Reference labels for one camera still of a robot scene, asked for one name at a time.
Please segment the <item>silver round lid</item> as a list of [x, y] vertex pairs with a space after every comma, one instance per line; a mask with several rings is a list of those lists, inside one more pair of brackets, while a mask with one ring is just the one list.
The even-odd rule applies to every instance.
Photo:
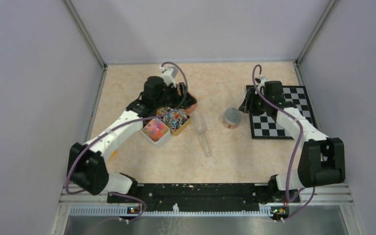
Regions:
[[240, 124], [242, 112], [236, 108], [228, 108], [223, 114], [223, 120], [231, 125]]

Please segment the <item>clear glass jar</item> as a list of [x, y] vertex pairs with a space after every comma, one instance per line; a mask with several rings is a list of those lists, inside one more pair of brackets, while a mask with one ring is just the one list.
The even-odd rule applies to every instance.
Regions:
[[235, 129], [237, 128], [242, 121], [241, 113], [234, 112], [234, 113], [224, 113], [223, 115], [223, 125], [228, 129]]

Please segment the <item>clear plastic scoop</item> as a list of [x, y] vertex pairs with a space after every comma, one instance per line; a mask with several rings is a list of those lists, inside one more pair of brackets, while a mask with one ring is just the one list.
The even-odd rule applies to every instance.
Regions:
[[212, 152], [206, 137], [207, 125], [203, 115], [199, 111], [194, 111], [192, 113], [192, 124], [195, 132], [199, 136], [199, 140], [202, 145], [202, 149], [204, 151], [205, 156], [211, 157]]

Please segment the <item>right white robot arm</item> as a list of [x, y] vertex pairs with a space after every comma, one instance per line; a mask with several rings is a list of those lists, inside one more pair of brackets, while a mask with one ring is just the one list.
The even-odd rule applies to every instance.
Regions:
[[[342, 183], [345, 180], [345, 150], [340, 138], [331, 138], [317, 129], [312, 107], [304, 86], [284, 86], [269, 81], [260, 86], [262, 99], [254, 86], [246, 87], [246, 97], [240, 110], [250, 117], [254, 139], [294, 139], [301, 149], [296, 170], [271, 176], [268, 197], [280, 202], [287, 189], [318, 187]], [[269, 100], [281, 110], [266, 103]]]

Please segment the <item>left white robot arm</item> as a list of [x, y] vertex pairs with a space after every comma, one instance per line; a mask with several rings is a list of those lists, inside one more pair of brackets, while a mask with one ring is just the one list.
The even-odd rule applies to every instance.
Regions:
[[125, 202], [137, 197], [133, 180], [122, 173], [109, 173], [106, 163], [114, 152], [147, 121], [157, 118], [157, 110], [163, 107], [181, 108], [188, 96], [187, 81], [176, 83], [168, 75], [147, 78], [143, 91], [123, 113], [104, 131], [84, 144], [75, 143], [70, 148], [65, 190], [69, 183], [81, 187], [81, 191], [97, 195], [116, 192]]

